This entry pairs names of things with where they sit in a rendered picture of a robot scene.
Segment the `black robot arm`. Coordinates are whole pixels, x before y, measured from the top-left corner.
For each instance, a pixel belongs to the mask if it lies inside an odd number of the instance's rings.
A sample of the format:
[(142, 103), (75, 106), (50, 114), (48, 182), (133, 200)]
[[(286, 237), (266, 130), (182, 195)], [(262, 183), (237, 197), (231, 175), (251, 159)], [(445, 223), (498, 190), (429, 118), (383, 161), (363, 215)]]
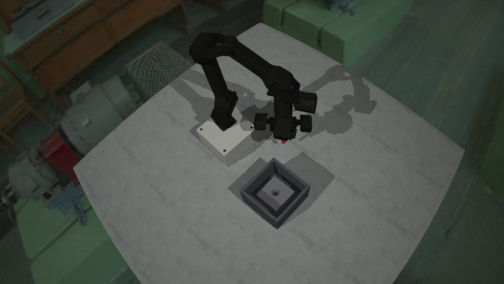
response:
[[(216, 43), (222, 43), (222, 45), (217, 46)], [(232, 111), (238, 97), (235, 91), (228, 89), (224, 81), (216, 59), (220, 56), (230, 56), (259, 76), (269, 89), (267, 95), (273, 96), (277, 111), (288, 112), (293, 106), (296, 111), (300, 112), (315, 113), (316, 111), (318, 97), (315, 93), (300, 91), (300, 84), (289, 70), (283, 69), (281, 66), (273, 66), (244, 44), (238, 42), (234, 36), (224, 36), (220, 33), (199, 33), (189, 48), (189, 54), (194, 62), (202, 66), (213, 90), (215, 107), (211, 118), (222, 131), (236, 123), (232, 117)], [(294, 128), (293, 123), (293, 118), (285, 119), (282, 115), (278, 115), (275, 119), (273, 137), (284, 141), (295, 139), (297, 129)]]

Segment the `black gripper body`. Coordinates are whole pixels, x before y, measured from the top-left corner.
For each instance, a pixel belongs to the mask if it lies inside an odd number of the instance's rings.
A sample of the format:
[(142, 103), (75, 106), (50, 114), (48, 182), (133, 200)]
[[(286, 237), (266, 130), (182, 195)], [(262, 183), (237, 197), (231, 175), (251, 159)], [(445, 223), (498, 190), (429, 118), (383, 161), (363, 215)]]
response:
[(268, 113), (256, 113), (254, 118), (254, 129), (255, 130), (266, 130), (266, 124), (270, 124), (271, 130), (275, 129), (275, 119), (278, 115), (282, 115), (283, 118), (288, 119), (293, 118), (293, 126), (300, 125), (300, 131), (311, 132), (312, 131), (312, 116), (311, 115), (300, 115), (300, 119), (296, 119), (293, 116), (293, 108), (288, 112), (279, 112), (275, 109), (275, 117), (268, 117)]

